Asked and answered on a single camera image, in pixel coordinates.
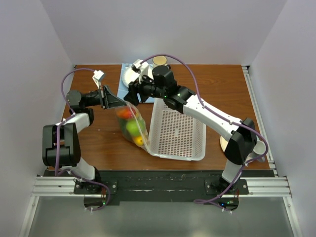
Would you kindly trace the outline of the clear zip top bag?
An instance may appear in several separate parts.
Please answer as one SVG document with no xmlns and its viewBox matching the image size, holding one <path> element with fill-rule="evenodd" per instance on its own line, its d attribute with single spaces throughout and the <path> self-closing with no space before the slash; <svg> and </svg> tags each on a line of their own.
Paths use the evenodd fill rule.
<svg viewBox="0 0 316 237">
<path fill-rule="evenodd" d="M 149 134 L 139 110 L 127 102 L 126 106 L 115 108 L 115 114 L 123 137 L 148 152 Z"/>
</svg>

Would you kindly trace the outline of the red orange fake mango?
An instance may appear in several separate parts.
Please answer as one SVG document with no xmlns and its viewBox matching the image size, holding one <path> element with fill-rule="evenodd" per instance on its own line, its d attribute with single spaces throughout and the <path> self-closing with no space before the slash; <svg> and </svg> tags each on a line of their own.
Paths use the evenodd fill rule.
<svg viewBox="0 0 316 237">
<path fill-rule="evenodd" d="M 131 119 L 131 118 L 133 118 L 133 112 L 130 109 L 127 109 L 127 108 L 116 111 L 116 115 L 120 119 Z"/>
</svg>

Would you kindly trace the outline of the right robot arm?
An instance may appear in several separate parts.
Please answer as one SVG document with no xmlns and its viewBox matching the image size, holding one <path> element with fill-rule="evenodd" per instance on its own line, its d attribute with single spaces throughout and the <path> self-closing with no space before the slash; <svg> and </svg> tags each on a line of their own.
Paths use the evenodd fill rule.
<svg viewBox="0 0 316 237">
<path fill-rule="evenodd" d="M 228 142 L 220 189 L 226 194 L 235 191 L 242 166 L 257 145 L 258 133 L 253 120 L 240 120 L 206 103 L 197 92 L 178 85 L 169 66 L 157 66 L 151 73 L 142 65 L 132 64 L 128 69 L 125 78 L 130 81 L 125 101 L 137 106 L 150 97 L 162 99 L 168 108 L 199 120 Z"/>
</svg>

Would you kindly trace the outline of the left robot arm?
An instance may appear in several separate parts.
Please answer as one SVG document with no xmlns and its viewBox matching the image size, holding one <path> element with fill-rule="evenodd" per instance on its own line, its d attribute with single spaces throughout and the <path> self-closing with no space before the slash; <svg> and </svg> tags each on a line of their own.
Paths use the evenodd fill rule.
<svg viewBox="0 0 316 237">
<path fill-rule="evenodd" d="M 42 130 L 42 160 L 44 165 L 55 169 L 56 177 L 68 173 L 75 177 L 75 184 L 92 194 L 105 190 L 99 171 L 81 156 L 78 134 L 92 125 L 93 106 L 113 109 L 126 106 L 107 86 L 89 93 L 71 90 L 66 101 L 70 106 L 70 117 L 60 123 L 46 125 Z"/>
</svg>

